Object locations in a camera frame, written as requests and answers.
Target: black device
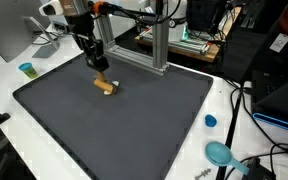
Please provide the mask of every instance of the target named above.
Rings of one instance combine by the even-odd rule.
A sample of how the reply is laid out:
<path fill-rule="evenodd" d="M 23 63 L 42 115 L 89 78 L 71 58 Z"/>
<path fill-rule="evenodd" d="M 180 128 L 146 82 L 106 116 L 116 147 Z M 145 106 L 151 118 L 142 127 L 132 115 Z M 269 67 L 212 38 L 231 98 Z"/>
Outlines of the black device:
<path fill-rule="evenodd" d="M 252 112 L 265 115 L 269 123 L 282 120 L 272 124 L 288 129 L 288 79 L 260 71 L 253 71 L 252 79 Z"/>
<path fill-rule="evenodd" d="M 188 29 L 216 34 L 227 0 L 188 0 L 186 19 Z"/>
<path fill-rule="evenodd" d="M 248 175 L 244 175 L 242 180 L 275 180 L 275 175 L 260 164 L 260 159 L 254 157 L 249 160 L 247 167 L 250 169 Z"/>

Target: gray work surface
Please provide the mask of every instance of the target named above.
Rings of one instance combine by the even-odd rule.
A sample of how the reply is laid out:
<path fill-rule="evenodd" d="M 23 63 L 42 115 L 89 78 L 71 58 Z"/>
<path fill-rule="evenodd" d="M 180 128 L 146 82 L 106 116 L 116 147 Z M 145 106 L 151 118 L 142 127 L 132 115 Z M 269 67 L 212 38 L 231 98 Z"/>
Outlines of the gray work surface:
<path fill-rule="evenodd" d="M 105 96 L 84 58 L 32 81 L 14 97 L 93 179 L 164 179 L 212 78 L 175 67 L 161 77 L 109 60 L 105 74 L 120 87 Z"/>

